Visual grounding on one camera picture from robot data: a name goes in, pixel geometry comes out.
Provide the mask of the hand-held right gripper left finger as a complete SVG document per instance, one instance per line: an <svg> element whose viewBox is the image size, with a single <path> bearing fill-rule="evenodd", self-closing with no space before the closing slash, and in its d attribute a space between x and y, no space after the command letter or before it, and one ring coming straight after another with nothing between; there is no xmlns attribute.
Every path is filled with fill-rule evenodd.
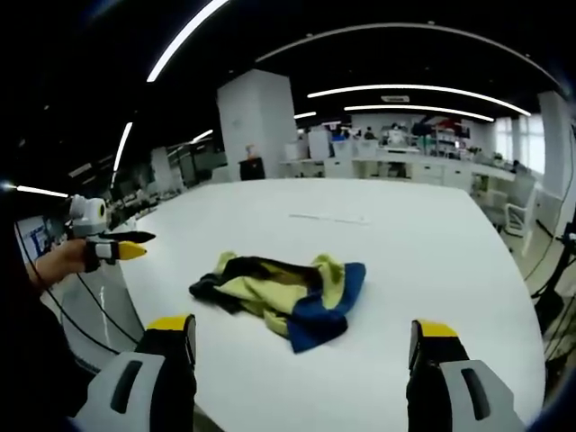
<svg viewBox="0 0 576 432"><path fill-rule="evenodd" d="M197 382L193 314L150 323L136 348L90 382L79 431L192 431Z"/></svg>

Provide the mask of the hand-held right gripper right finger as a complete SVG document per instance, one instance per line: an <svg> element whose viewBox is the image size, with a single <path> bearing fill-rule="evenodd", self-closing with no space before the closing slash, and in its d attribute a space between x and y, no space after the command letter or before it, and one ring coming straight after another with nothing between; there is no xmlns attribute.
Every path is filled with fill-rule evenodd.
<svg viewBox="0 0 576 432"><path fill-rule="evenodd" d="M510 388L443 323L411 323L406 399L409 431L525 429Z"/></svg>

